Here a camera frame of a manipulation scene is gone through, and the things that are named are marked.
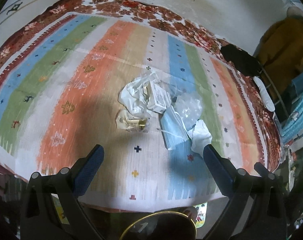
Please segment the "white tissue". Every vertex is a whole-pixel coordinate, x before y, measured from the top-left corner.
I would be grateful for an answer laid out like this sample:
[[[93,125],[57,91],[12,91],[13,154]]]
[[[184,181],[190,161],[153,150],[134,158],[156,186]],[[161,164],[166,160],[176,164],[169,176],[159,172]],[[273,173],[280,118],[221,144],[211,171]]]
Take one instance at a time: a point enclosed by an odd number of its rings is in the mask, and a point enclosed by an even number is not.
[[[209,132],[205,122],[203,120],[198,120],[194,127],[187,133],[192,141],[191,150],[194,153],[203,155],[203,149],[205,146],[211,144],[212,142],[212,135]]]

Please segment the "blue face mask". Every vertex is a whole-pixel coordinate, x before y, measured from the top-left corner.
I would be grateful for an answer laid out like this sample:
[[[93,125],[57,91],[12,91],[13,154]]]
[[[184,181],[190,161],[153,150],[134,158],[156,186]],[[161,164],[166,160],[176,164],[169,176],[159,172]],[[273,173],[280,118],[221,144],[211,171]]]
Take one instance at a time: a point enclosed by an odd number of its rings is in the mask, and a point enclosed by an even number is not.
[[[175,150],[176,146],[189,140],[181,116],[173,106],[168,107],[160,119],[164,144],[168,150]]]

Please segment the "gold foil wrapper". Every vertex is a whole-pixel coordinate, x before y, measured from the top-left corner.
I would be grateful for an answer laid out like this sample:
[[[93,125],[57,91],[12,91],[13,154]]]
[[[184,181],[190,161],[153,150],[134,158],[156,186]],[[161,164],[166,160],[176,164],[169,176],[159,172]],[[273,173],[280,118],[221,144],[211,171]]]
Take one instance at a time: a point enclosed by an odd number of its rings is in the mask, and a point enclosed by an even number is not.
[[[116,127],[128,132],[144,131],[147,127],[148,118],[138,118],[130,114],[126,109],[121,109],[116,118]]]

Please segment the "clear plastic bag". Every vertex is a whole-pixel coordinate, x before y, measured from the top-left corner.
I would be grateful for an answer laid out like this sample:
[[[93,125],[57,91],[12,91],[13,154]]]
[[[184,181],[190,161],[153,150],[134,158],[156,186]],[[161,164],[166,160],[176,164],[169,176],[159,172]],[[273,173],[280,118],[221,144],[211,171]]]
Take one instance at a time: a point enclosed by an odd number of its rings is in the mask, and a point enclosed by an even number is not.
[[[171,89],[174,110],[181,117],[185,128],[189,131],[200,119],[203,112],[203,101],[196,90],[179,88],[178,85]]]

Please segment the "white medicine box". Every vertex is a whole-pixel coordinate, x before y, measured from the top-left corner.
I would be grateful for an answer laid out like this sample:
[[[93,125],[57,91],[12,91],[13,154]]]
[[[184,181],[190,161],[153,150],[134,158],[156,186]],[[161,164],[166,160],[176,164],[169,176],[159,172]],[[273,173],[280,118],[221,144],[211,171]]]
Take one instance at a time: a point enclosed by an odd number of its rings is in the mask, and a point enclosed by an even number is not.
[[[143,92],[148,110],[163,114],[171,106],[170,94],[154,81],[148,81],[143,87]]]

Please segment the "gold rimmed trash bin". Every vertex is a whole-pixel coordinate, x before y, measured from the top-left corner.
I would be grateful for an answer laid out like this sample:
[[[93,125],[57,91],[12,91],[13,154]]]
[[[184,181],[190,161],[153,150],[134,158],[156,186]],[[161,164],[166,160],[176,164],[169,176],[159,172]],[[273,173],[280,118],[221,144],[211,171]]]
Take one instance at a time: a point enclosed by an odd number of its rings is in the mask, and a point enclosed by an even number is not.
[[[160,211],[130,224],[120,239],[196,239],[196,225],[184,213]]]

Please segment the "white rolled pillow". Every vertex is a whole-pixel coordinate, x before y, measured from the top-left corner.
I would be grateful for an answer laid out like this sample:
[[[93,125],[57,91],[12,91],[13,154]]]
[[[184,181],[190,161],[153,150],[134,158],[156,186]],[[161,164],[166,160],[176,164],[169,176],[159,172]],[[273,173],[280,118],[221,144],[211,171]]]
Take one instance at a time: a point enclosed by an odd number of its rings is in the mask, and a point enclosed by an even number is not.
[[[274,112],[275,105],[274,105],[271,97],[269,96],[269,93],[267,92],[267,89],[266,89],[263,81],[257,76],[253,77],[253,81],[256,84],[256,86],[258,87],[259,94],[260,94],[260,97],[262,99],[262,102],[263,102],[265,108],[270,112]]]

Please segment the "black cloth bundle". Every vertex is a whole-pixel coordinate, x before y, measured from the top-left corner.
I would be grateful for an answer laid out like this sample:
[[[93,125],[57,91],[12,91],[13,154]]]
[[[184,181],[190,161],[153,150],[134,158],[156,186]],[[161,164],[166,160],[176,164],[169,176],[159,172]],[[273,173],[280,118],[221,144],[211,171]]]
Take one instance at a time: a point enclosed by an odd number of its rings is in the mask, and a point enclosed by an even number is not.
[[[233,44],[221,47],[220,53],[227,62],[232,62],[236,70],[244,76],[259,76],[262,67],[258,60],[242,49],[238,49]]]

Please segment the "striped colourful bed mat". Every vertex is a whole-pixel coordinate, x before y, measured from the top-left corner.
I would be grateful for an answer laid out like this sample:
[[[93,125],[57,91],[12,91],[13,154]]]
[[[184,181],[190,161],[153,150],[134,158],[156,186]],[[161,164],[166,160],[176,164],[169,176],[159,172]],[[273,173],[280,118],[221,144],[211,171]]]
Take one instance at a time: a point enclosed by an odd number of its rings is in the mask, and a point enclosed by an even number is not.
[[[146,131],[116,126],[120,91],[156,74],[171,94],[199,94],[212,144],[254,174],[269,161],[244,82],[202,48],[146,24],[68,12],[37,31],[0,68],[0,164],[29,179],[71,167],[96,145],[104,161],[81,201],[153,212],[218,198],[190,141],[168,147],[160,115]]]

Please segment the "brown hanging garment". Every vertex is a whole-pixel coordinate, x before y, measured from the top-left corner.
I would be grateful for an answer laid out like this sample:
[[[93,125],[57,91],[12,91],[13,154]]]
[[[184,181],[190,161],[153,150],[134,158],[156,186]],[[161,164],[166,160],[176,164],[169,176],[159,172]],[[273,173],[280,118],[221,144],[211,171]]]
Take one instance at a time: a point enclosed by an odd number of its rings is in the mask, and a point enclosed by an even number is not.
[[[271,25],[261,37],[256,59],[269,77],[291,80],[303,73],[303,11],[291,6],[286,18]]]

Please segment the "red floral blanket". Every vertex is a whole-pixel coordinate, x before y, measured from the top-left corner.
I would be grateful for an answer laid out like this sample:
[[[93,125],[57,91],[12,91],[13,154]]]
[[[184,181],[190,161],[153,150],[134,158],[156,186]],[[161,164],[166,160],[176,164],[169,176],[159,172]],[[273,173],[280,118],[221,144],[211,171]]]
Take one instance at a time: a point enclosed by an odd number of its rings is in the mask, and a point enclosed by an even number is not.
[[[227,56],[220,51],[227,46],[233,48],[234,45],[229,44],[223,38],[214,36],[202,25],[190,22],[164,7],[133,0],[89,0],[89,5],[85,5],[85,0],[60,0],[16,31],[0,47],[0,89],[11,71],[22,63],[23,59],[39,44],[39,41],[33,42],[27,51],[23,51],[23,46],[31,41],[37,33],[68,12],[81,12],[120,19],[129,16],[135,22],[147,23],[154,29],[181,37],[186,42],[202,48],[226,63],[237,72],[239,80],[244,83],[243,94],[248,96],[248,104],[254,109],[251,116],[256,116],[258,120],[258,123],[253,124],[252,127],[256,131],[262,132],[262,141],[258,143],[258,146],[266,145],[267,156],[265,160],[268,168],[271,171],[276,170],[280,163],[281,146],[279,133],[272,120],[272,113],[264,107],[263,99],[259,94],[258,86],[254,83],[253,76],[246,74],[241,70],[239,63],[235,60],[228,60]]]

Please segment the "white wall panel door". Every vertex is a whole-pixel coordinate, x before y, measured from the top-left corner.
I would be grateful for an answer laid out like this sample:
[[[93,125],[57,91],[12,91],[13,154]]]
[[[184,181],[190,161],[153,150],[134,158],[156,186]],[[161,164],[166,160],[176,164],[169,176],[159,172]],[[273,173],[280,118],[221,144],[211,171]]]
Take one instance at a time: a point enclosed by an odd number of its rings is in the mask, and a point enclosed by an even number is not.
[[[0,29],[15,32],[56,1],[59,0],[9,0],[0,10]]]

